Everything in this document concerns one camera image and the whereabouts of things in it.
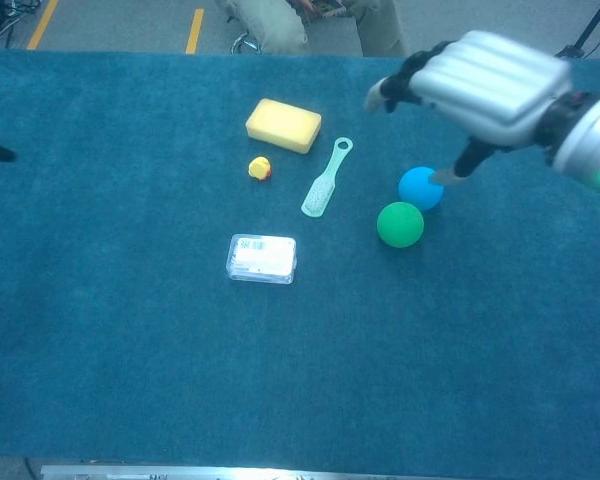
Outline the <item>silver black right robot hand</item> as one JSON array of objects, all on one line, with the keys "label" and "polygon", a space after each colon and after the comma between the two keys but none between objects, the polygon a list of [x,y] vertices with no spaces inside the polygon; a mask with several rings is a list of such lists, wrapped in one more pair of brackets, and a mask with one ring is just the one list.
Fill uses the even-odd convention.
[{"label": "silver black right robot hand", "polygon": [[400,103],[431,108],[469,141],[454,164],[429,178],[449,186],[468,178],[498,150],[530,146],[550,104],[572,88],[570,64],[509,38],[470,31],[408,56],[366,94],[368,111]]}]

